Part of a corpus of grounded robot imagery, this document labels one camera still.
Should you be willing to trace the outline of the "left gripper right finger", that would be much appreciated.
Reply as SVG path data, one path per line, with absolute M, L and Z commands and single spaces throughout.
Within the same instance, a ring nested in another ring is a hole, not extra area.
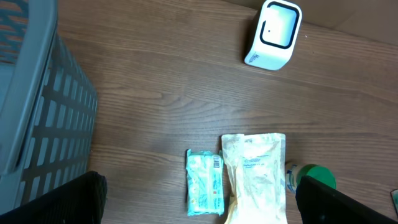
M 308 175 L 296 202 L 303 224 L 397 224 L 397 222 Z

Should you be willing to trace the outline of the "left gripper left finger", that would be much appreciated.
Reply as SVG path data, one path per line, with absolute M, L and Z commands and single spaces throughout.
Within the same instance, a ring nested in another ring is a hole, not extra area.
M 7 223 L 100 224 L 107 196 L 106 177 L 89 171 L 43 196 L 1 215 Z

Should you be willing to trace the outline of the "beige powder pouch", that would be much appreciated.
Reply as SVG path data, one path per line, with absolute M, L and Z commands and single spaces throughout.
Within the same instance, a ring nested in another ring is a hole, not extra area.
M 224 164 L 231 183 L 226 223 L 287 223 L 285 135 L 225 134 Z

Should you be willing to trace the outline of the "teal snack packet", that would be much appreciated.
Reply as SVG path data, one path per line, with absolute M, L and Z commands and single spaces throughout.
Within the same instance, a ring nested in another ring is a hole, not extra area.
M 187 150 L 187 215 L 224 214 L 222 153 Z

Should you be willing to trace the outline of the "teal white tissue packet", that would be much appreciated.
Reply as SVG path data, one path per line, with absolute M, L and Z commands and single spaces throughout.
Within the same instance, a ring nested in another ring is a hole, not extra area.
M 398 215 L 398 190 L 397 189 L 391 191 L 391 198 L 392 198 L 392 204 L 394 206 L 394 210 L 396 211 L 396 214 Z

